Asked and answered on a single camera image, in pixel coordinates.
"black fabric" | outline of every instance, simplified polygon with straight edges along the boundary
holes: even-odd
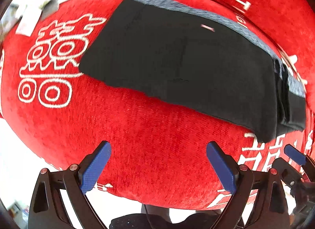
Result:
[[[210,216],[205,213],[196,213],[184,221],[172,224],[158,215],[148,215],[152,226],[156,229],[209,229],[219,215]],[[130,214],[115,218],[109,229],[151,229],[146,214]]]
[[[277,89],[277,136],[296,130],[303,131],[306,126],[306,101],[289,91],[286,84],[289,72],[285,67],[282,73],[283,79],[275,74]]]
[[[285,86],[275,78],[271,57],[237,32],[198,16],[123,0],[79,70],[109,86],[242,125],[259,142],[300,126],[299,103],[276,95],[275,83],[277,89]],[[279,104],[284,127],[277,127]]]

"black cable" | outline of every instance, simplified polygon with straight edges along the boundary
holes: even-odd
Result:
[[[149,222],[149,224],[150,224],[150,227],[151,227],[152,229],[155,229],[155,228],[153,227],[153,225],[151,224],[151,221],[150,221],[150,219],[149,219],[148,210],[146,209],[146,205],[145,205],[145,204],[144,204],[144,209],[145,209],[146,218],[147,218],[147,220],[148,220],[148,222]]]

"white chinese character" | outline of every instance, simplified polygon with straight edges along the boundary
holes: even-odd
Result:
[[[71,100],[72,85],[65,78],[82,75],[77,68],[80,56],[88,47],[89,35],[105,21],[89,13],[67,22],[54,20],[41,28],[35,45],[27,54],[26,65],[19,71],[22,78],[18,86],[20,101],[33,102],[38,89],[38,100],[44,107],[66,107]],[[38,78],[46,79],[39,84]]]
[[[106,185],[97,183],[96,186],[97,186],[96,189],[101,190],[101,191],[107,191],[107,188],[113,188],[113,186],[109,183]]]
[[[313,134],[313,130],[308,134],[308,141],[306,142],[305,151],[311,150],[313,145],[313,139],[311,138],[311,135]]]
[[[213,207],[213,206],[215,206],[215,205],[218,205],[219,202],[220,202],[224,197],[228,197],[228,196],[232,196],[232,194],[223,194],[223,193],[220,193],[220,194],[214,199],[214,201],[209,204],[209,206],[208,206],[207,208],[211,208],[211,207]]]
[[[273,153],[273,154],[271,154],[270,152],[268,152],[266,162],[265,162],[264,167],[262,168],[261,171],[262,171],[262,172],[267,172],[268,169],[271,168],[271,166],[272,166],[272,163],[269,164],[270,159],[271,159],[272,157],[274,157],[275,159],[277,159],[277,158],[279,158],[279,156],[280,156],[280,149],[278,149],[278,151],[277,151],[276,153]]]
[[[250,157],[250,158],[245,158],[245,156],[243,154],[241,154],[237,164],[241,165],[241,164],[245,164],[246,161],[255,161],[252,170],[257,170],[261,159],[262,159],[262,156],[261,156],[260,152],[258,152],[256,157]]]
[[[281,142],[280,142],[280,138],[284,138],[284,137],[285,137],[285,134],[277,136],[275,145],[270,146],[269,149],[276,149],[276,148],[282,147],[283,141],[281,140]]]
[[[254,133],[245,133],[244,137],[246,138],[254,138],[253,140],[253,146],[252,147],[242,147],[242,151],[260,151],[260,150],[264,150],[265,148],[265,143],[262,143],[260,145],[260,147],[258,147],[258,141],[257,141],[257,137]]]

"red fabric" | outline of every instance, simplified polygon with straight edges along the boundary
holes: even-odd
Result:
[[[14,28],[5,39],[3,115],[38,156],[66,169],[107,140],[112,155],[99,189],[146,204],[202,210],[224,207],[229,198],[207,160],[208,142],[216,141],[239,163],[264,171],[276,157],[286,158],[286,144],[299,150],[307,146],[314,128],[311,110],[304,132],[258,144],[243,127],[80,74],[82,52],[121,1],[71,0],[38,23],[31,37],[16,35]],[[241,22],[278,54],[267,36],[228,8],[211,0],[177,1]],[[281,32],[281,21],[269,28]]]

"blue gripper pad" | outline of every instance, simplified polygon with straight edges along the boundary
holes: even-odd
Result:
[[[232,169],[226,162],[225,153],[218,146],[215,141],[208,143],[207,145],[207,157],[215,170],[218,178],[221,181],[224,189],[231,194],[236,192],[236,180]]]
[[[286,145],[284,148],[284,153],[289,156],[293,161],[295,161],[300,166],[306,164],[306,157],[304,154],[299,152],[291,145]]]
[[[86,194],[87,191],[91,191],[93,189],[100,177],[100,174],[111,157],[111,144],[107,141],[103,141],[101,145],[103,146],[100,147],[100,150],[95,155],[95,158],[82,175],[80,188],[83,194]]]

